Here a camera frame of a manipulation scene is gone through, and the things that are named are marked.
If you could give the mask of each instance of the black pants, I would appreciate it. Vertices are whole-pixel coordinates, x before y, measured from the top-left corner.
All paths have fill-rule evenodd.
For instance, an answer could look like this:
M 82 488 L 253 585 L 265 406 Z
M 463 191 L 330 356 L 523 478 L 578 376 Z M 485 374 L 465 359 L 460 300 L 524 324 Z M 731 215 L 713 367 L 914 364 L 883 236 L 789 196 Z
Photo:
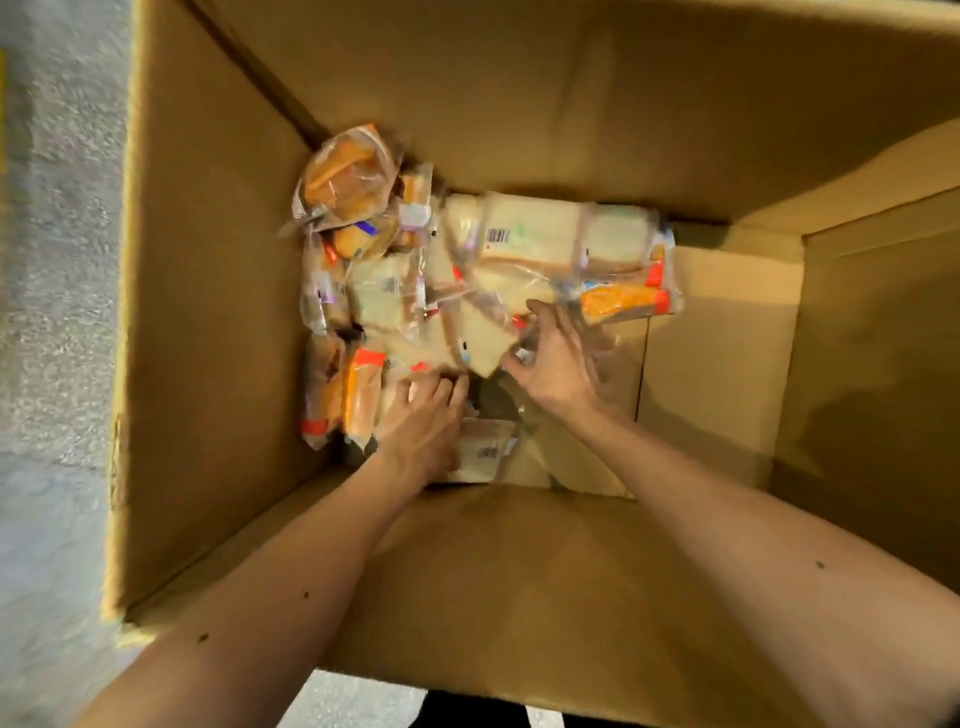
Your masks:
M 452 692 L 430 691 L 423 699 L 420 714 L 410 728 L 530 728 L 527 709 L 517 703 L 492 697 L 470 697 Z M 564 715 L 564 728 L 626 728 L 592 717 Z

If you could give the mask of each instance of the barcode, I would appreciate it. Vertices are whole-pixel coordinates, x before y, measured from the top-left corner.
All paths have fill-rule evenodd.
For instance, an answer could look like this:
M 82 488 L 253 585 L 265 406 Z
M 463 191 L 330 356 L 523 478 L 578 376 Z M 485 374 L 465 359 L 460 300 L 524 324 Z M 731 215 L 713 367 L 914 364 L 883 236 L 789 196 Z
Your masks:
M 510 228 L 487 228 L 487 243 L 503 245 L 510 241 Z

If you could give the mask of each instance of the floor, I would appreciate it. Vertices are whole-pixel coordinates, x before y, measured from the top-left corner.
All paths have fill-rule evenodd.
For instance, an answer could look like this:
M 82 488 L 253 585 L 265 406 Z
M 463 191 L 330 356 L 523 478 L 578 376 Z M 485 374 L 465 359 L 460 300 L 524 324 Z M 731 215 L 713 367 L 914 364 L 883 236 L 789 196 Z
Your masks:
M 135 657 L 97 617 L 129 28 L 129 0 L 0 2 L 5 726 L 68 725 Z M 406 726 L 422 695 L 318 672 L 283 725 Z

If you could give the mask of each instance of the cardboard box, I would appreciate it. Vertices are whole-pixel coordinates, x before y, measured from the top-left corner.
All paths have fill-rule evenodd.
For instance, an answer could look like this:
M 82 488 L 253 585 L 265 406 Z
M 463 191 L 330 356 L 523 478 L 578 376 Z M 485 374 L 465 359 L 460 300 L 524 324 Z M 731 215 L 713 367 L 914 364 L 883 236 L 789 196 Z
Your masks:
M 960 588 L 954 7 L 141 0 L 135 27 L 105 589 L 131 630 L 349 472 L 297 433 L 300 251 L 276 233 L 324 130 L 368 120 L 459 190 L 699 221 L 677 230 L 688 310 L 628 326 L 617 400 Z M 643 508 L 590 495 L 624 495 L 609 471 L 534 430 L 508 483 L 408 509 L 323 666 L 815 724 Z

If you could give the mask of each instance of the plastic packaging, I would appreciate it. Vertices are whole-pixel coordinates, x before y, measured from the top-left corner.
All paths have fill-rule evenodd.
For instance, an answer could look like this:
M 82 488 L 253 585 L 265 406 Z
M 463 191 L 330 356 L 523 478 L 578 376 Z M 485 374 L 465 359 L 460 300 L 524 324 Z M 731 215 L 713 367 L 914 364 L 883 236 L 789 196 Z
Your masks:
M 479 197 L 454 193 L 443 201 L 439 222 L 453 261 L 462 265 L 465 251 L 475 247 L 480 231 L 483 203 Z
M 557 286 L 550 280 L 512 266 L 477 266 L 468 275 L 480 290 L 496 296 L 511 316 L 529 315 L 528 299 L 555 303 L 559 298 Z
M 387 207 L 401 157 L 373 124 L 328 139 L 297 185 L 294 221 L 327 230 L 369 220 Z
M 344 434 L 361 450 L 373 436 L 383 381 L 383 352 L 358 347 L 350 360 L 344 401 Z
M 507 263 L 556 281 L 579 280 L 592 205 L 490 193 L 479 234 L 468 241 L 475 265 Z
M 346 279 L 344 261 L 321 233 L 309 232 L 303 241 L 300 316 L 315 334 L 352 326 Z
M 344 260 L 372 260 L 382 257 L 400 233 L 396 198 L 369 220 L 360 220 L 330 233 L 337 255 Z
M 449 473 L 446 483 L 493 483 L 516 444 L 516 423 L 507 420 L 464 418 L 457 449 L 460 468 Z
M 400 175 L 403 181 L 403 200 L 399 206 L 400 234 L 396 247 L 410 251 L 424 243 L 430 225 L 432 207 L 430 190 L 433 188 L 433 162 L 420 164 Z
M 353 320 L 364 329 L 412 335 L 426 307 L 422 249 L 354 261 L 347 292 Z
M 589 280 L 580 292 L 580 308 L 589 325 L 647 318 L 683 310 L 677 283 L 673 232 L 658 233 L 647 265 L 609 280 Z
M 455 258 L 456 248 L 440 215 L 435 215 L 424 242 L 423 277 L 428 303 L 463 296 L 469 291 Z
M 584 234 L 585 276 L 634 273 L 647 263 L 657 235 L 654 210 L 630 205 L 594 206 Z
M 348 359 L 348 347 L 335 333 L 311 336 L 307 342 L 300 435 L 313 449 L 326 445 L 343 419 Z
M 367 332 L 367 341 L 391 360 L 408 368 L 423 365 L 449 374 L 462 372 L 466 367 L 458 350 L 452 307 L 451 304 L 441 304 L 431 308 L 420 324 L 420 336 L 416 341 L 401 333 L 384 333 L 376 329 Z
M 452 302 L 449 312 L 460 358 L 484 378 L 497 370 L 503 355 L 519 342 L 525 328 L 524 322 L 476 292 Z

